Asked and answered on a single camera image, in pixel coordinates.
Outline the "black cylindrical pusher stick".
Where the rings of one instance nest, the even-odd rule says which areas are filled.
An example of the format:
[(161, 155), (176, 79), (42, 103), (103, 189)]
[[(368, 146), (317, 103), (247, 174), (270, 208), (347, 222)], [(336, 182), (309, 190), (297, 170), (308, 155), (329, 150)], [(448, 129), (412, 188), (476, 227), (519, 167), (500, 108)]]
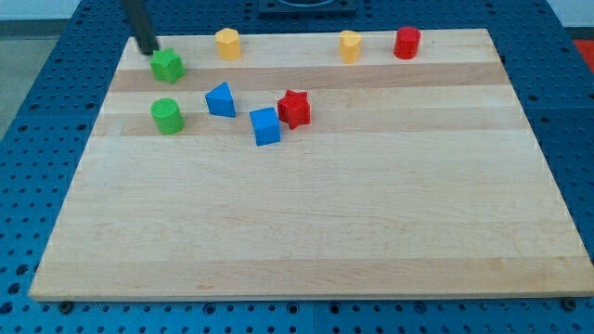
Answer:
[(155, 30), (144, 0), (122, 0), (124, 15), (130, 24), (136, 43), (143, 55), (159, 50)]

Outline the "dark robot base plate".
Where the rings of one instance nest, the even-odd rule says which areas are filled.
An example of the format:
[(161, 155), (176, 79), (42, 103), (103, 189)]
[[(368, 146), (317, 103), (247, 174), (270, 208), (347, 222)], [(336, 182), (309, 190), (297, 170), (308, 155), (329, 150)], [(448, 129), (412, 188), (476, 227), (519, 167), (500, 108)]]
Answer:
[(254, 5), (260, 16), (352, 14), (357, 11), (357, 0), (256, 0)]

